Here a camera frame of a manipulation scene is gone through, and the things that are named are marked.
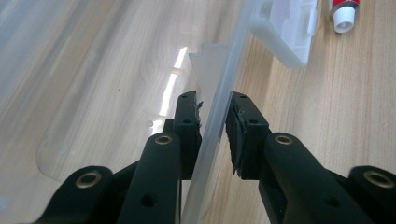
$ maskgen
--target transparent plastic container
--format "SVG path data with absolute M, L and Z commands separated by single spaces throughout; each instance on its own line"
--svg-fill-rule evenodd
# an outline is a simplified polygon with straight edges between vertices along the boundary
M 289 44 L 266 23 L 279 2 L 288 1 L 0 3 L 0 222 L 34 221 L 79 168 L 116 173 L 139 160 L 147 139 L 174 116 L 177 97 L 197 91 L 203 142 L 192 181 L 183 183 L 182 222 L 198 223 L 217 179 L 217 149 L 249 34 L 269 49 Z M 273 51 L 288 66 L 306 64 L 309 55 L 315 15 L 302 8 L 305 61 L 293 50 Z

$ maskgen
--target white plastic part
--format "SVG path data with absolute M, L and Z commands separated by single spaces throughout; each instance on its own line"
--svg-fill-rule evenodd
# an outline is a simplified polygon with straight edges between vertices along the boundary
M 317 0 L 259 0 L 251 32 L 287 67 L 308 64 Z
M 241 55 L 251 31 L 286 66 L 308 63 L 315 33 L 317 0 L 243 1 L 230 45 L 203 44 L 201 53 L 190 54 L 205 100 L 212 103 L 205 126 L 182 223 L 200 223 L 213 189 L 209 182 L 231 100 Z
M 355 8 L 341 7 L 334 12 L 334 30 L 337 33 L 346 33 L 352 30 L 355 24 Z

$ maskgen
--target screw hole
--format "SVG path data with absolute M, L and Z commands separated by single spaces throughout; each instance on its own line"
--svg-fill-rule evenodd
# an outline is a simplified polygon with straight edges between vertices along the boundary
M 155 142 L 159 145 L 166 145 L 172 142 L 172 137 L 168 135 L 162 135 L 155 139 Z
M 379 172 L 366 171 L 363 175 L 370 183 L 377 185 L 380 188 L 392 189 L 395 187 L 395 183 L 391 179 Z
M 146 194 L 142 197 L 140 202 L 145 207 L 153 207 L 158 203 L 158 197 L 155 194 Z
M 102 179 L 102 176 L 97 171 L 92 171 L 81 175 L 76 180 L 76 186 L 79 189 L 87 189 L 95 186 Z
M 282 145 L 290 145 L 293 143 L 293 140 L 286 135 L 278 135 L 275 137 L 275 140 Z

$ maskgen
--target wooden table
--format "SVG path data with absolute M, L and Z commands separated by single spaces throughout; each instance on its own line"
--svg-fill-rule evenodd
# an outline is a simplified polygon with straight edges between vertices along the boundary
M 169 75 L 180 77 L 173 97 L 197 88 L 184 76 L 193 71 L 190 62 L 176 64 L 180 50 L 228 43 L 233 27 L 219 24 L 233 24 L 240 6 L 153 2 L 0 4 L 1 223 L 35 220 L 61 184 L 55 179 L 79 166 L 117 171 L 137 160 L 134 148 L 172 116 L 172 101 L 162 108 Z M 253 38 L 236 90 L 251 97 L 273 132 L 300 138 L 326 168 L 347 175 L 373 165 L 396 174 L 396 2 L 362 2 L 355 28 L 344 35 L 333 30 L 327 1 L 318 1 L 318 11 L 307 67 L 284 67 Z M 232 175 L 226 144 L 216 165 L 202 223 L 268 223 L 258 181 Z

